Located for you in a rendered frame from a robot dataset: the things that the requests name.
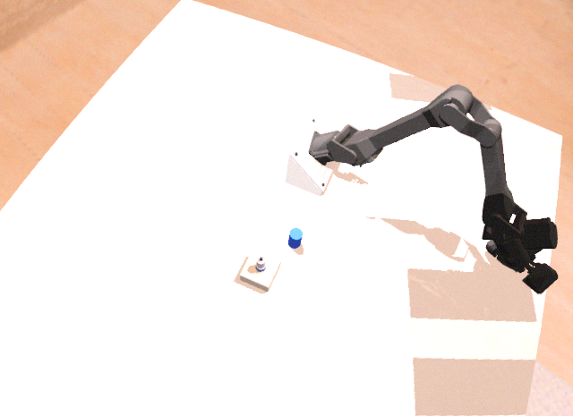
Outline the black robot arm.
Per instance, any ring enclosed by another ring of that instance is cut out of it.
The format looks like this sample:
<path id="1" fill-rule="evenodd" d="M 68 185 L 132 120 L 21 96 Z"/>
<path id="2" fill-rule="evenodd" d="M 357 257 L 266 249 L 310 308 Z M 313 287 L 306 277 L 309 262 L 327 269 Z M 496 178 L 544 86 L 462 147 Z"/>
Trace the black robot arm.
<path id="1" fill-rule="evenodd" d="M 452 127 L 480 144 L 485 187 L 482 240 L 493 240 L 505 255 L 517 253 L 524 245 L 532 262 L 539 251 L 556 249 L 554 222 L 549 217 L 526 219 L 527 211 L 514 201 L 507 184 L 501 123 L 460 84 L 452 85 L 427 106 L 376 130 L 360 131 L 350 124 L 341 132 L 316 130 L 308 153 L 324 166 L 336 161 L 361 167 L 373 162 L 388 145 L 432 127 Z M 513 224 L 512 214 L 516 215 Z"/>

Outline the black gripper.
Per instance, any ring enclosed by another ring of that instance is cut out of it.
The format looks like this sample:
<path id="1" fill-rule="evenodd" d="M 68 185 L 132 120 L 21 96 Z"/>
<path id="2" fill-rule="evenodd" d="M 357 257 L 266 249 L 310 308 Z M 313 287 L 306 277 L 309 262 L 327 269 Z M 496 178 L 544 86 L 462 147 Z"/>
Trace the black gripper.
<path id="1" fill-rule="evenodd" d="M 497 260 L 504 266 L 514 270 L 514 272 L 522 273 L 527 269 L 529 275 L 522 281 L 535 291 L 536 294 L 542 294 L 559 278 L 556 270 L 549 267 L 548 264 L 539 261 L 532 262 L 528 251 L 524 249 L 524 245 L 513 255 L 502 254 L 493 240 L 487 242 L 485 249 L 487 252 L 490 252 L 494 258 L 498 255 Z"/>

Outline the blue marker cap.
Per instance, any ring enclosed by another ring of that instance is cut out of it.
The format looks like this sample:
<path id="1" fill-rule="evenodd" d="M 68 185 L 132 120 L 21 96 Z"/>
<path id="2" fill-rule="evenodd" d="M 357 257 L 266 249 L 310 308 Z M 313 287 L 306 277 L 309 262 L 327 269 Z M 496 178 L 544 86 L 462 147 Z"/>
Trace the blue marker cap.
<path id="1" fill-rule="evenodd" d="M 299 228 L 293 228 L 289 233 L 288 245 L 292 249 L 297 249 L 301 245 L 303 231 Z"/>

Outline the white marker with blue band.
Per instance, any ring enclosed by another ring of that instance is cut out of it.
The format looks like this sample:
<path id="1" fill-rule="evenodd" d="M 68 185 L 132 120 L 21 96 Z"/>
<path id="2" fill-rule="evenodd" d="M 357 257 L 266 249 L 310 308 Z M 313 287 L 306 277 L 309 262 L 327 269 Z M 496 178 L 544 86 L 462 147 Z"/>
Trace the white marker with blue band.
<path id="1" fill-rule="evenodd" d="M 256 269 L 259 272 L 263 272 L 266 267 L 266 259 L 263 256 L 259 256 L 256 262 Z"/>

